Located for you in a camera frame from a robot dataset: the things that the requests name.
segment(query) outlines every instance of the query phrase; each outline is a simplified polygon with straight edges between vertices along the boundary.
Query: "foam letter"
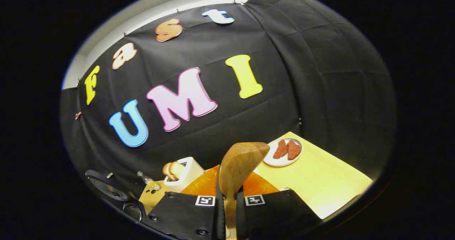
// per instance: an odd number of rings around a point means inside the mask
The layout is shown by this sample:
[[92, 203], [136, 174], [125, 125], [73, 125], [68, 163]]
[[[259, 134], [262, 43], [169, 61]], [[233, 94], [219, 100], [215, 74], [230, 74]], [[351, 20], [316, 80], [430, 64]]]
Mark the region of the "foam letter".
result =
[[212, 9], [204, 12], [203, 16], [209, 16], [211, 20], [219, 24], [228, 24], [233, 23], [234, 18], [225, 18], [223, 14], [226, 14], [226, 11], [219, 11], [217, 9]]
[[239, 95], [242, 99], [262, 92], [262, 85], [256, 82], [249, 61], [250, 56], [244, 54], [236, 55], [226, 60], [226, 65], [231, 66], [234, 69], [237, 80], [239, 80]]
[[148, 129], [144, 123], [141, 114], [139, 114], [138, 109], [136, 106], [138, 105], [137, 100], [132, 100], [123, 106], [123, 112], [128, 113], [130, 115], [131, 120], [133, 121], [134, 125], [138, 129], [138, 133], [135, 136], [132, 136], [125, 125], [122, 122], [122, 113], [117, 112], [111, 116], [109, 119], [109, 124], [114, 127], [115, 132], [120, 137], [120, 140], [125, 143], [126, 146], [136, 147], [141, 146], [148, 137]]
[[173, 131], [180, 126], [171, 111], [185, 121], [190, 120], [188, 101], [193, 107], [192, 115], [200, 117], [215, 110], [216, 102], [210, 100], [199, 78], [200, 69], [192, 67], [178, 77], [178, 95], [159, 85], [147, 93], [147, 99], [153, 100], [164, 121], [164, 130]]
[[155, 33], [158, 34], [156, 40], [158, 42], [164, 42], [178, 36], [183, 31], [183, 27], [178, 25], [179, 22], [180, 20], [173, 18], [159, 24], [155, 29]]
[[127, 43], [120, 47], [120, 49], [115, 52], [114, 57], [112, 57], [114, 59], [112, 69], [120, 68], [125, 62], [132, 59], [136, 55], [136, 52], [138, 51], [134, 49], [133, 43]]
[[95, 91], [93, 91], [93, 88], [96, 86], [96, 73], [100, 71], [100, 67], [96, 66], [92, 72], [88, 75], [88, 77], [85, 80], [85, 85], [86, 85], [86, 93], [87, 93], [87, 105], [90, 104], [90, 102], [93, 100], [95, 97]]

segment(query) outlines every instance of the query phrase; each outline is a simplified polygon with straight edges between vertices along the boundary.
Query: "screw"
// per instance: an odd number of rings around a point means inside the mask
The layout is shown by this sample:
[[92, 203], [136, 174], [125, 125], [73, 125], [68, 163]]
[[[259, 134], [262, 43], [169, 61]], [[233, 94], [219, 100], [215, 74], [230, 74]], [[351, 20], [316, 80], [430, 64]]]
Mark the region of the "screw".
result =
[[198, 235], [207, 235], [207, 234], [208, 234], [208, 231], [207, 231], [207, 230], [200, 229], [200, 230], [197, 230], [196, 233], [197, 233]]

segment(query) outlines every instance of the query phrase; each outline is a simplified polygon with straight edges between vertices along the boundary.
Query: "white wall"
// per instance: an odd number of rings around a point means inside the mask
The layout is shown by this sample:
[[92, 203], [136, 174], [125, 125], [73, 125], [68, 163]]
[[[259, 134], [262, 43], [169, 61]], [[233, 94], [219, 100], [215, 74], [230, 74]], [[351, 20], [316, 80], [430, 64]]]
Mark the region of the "white wall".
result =
[[[171, 0], [155, 7], [150, 8], [138, 15], [132, 17], [124, 23], [121, 23], [117, 28], [104, 36], [87, 55], [82, 53], [82, 50], [87, 51], [86, 44], [90, 42], [93, 35], [83, 44], [82, 48], [75, 55], [73, 61], [68, 68], [68, 71], [63, 80], [62, 89], [76, 87], [78, 78], [81, 78], [89, 69], [91, 64], [115, 42], [123, 37], [123, 33], [130, 33], [137, 28], [166, 15], [179, 11], [188, 10], [195, 7], [213, 4], [229, 4], [234, 0]], [[247, 0], [236, 0], [236, 2], [246, 2]]]
[[84, 73], [87, 71], [85, 68], [85, 63], [87, 56], [76, 54], [71, 62], [68, 70], [65, 74], [65, 78], [62, 83], [62, 90], [66, 88], [72, 88], [77, 86], [78, 78], [81, 78]]

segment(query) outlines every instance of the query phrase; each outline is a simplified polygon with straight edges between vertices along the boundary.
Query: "blue letter u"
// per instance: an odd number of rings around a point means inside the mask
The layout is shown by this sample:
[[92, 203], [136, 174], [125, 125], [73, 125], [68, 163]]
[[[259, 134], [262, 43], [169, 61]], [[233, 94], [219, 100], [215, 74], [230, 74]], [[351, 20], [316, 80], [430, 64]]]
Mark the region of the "blue letter u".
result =
[[111, 116], [109, 119], [109, 124], [114, 127], [114, 130], [117, 132], [120, 139], [125, 143], [126, 146], [136, 147], [141, 146], [148, 137], [148, 129], [142, 119], [141, 115], [139, 114], [138, 109], [136, 106], [138, 105], [137, 100], [132, 100], [123, 106], [123, 112], [128, 113], [130, 115], [131, 120], [133, 121], [134, 125], [138, 129], [138, 133], [136, 136], [132, 136], [125, 125], [122, 122], [122, 113], [117, 112]]

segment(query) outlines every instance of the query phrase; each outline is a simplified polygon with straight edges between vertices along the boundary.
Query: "clip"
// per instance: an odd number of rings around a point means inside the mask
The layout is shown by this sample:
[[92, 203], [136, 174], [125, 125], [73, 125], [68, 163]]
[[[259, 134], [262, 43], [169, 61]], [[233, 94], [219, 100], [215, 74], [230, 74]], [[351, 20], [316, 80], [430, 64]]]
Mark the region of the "clip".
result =
[[76, 114], [76, 118], [74, 120], [77, 120], [79, 116], [82, 114], [82, 111]]

